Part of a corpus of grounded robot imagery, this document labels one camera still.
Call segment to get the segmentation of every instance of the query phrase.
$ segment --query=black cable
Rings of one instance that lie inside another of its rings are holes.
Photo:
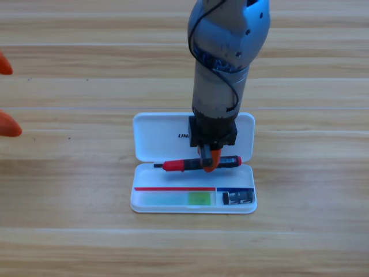
[[[236,103],[231,107],[231,108],[227,108],[227,112],[228,111],[232,111],[234,110],[238,104],[239,104],[239,97],[238,97],[238,93],[236,91],[236,89],[232,86],[232,84],[219,72],[215,71],[214,69],[212,69],[211,67],[209,67],[208,65],[204,64],[203,62],[201,62],[198,57],[195,55],[195,53],[192,50],[192,37],[194,35],[194,32],[196,30],[196,27],[198,26],[198,24],[201,22],[201,20],[208,16],[209,14],[211,14],[213,11],[215,11],[216,9],[218,9],[221,5],[223,5],[224,3],[226,3],[227,0],[221,0],[218,4],[216,4],[214,7],[212,7],[210,10],[208,10],[206,13],[204,13],[202,16],[200,16],[195,25],[193,26],[190,35],[189,35],[189,49],[191,52],[191,55],[196,59],[196,61],[198,61],[199,63],[201,63],[204,67],[206,67],[207,69],[209,69],[211,72],[213,72],[216,76],[218,76],[222,81],[224,81],[232,90],[232,92],[234,93],[234,95],[236,96]]]

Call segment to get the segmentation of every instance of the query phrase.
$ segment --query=wooden table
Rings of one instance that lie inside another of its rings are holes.
[[[367,0],[271,0],[252,215],[130,209],[131,121],[191,107],[192,1],[0,0],[0,276],[369,276]]]

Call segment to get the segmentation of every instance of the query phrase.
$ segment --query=blue stripe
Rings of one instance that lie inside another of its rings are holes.
[[[253,188],[217,188],[217,192],[254,192]]]

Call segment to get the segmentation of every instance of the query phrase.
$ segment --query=white plastic case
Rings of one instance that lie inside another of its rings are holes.
[[[133,119],[136,157],[143,163],[135,169],[131,208],[144,213],[249,214],[256,210],[253,170],[242,164],[232,169],[167,172],[154,163],[199,158],[189,143],[189,116],[193,113],[141,113]],[[255,119],[239,113],[234,146],[224,146],[222,156],[251,159]],[[246,204],[224,204],[223,193],[249,191],[253,200]]]

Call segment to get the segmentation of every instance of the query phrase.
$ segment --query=orange gripper tip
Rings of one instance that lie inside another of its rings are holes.
[[[0,110],[0,136],[19,137],[21,134],[19,124],[9,114]]]
[[[13,69],[10,62],[5,58],[4,54],[0,51],[0,74],[12,75]]]
[[[216,169],[220,162],[220,156],[221,156],[221,149],[219,150],[212,150],[212,158],[213,158],[213,165],[210,167],[204,167],[205,172],[209,173],[212,172],[214,169]]]

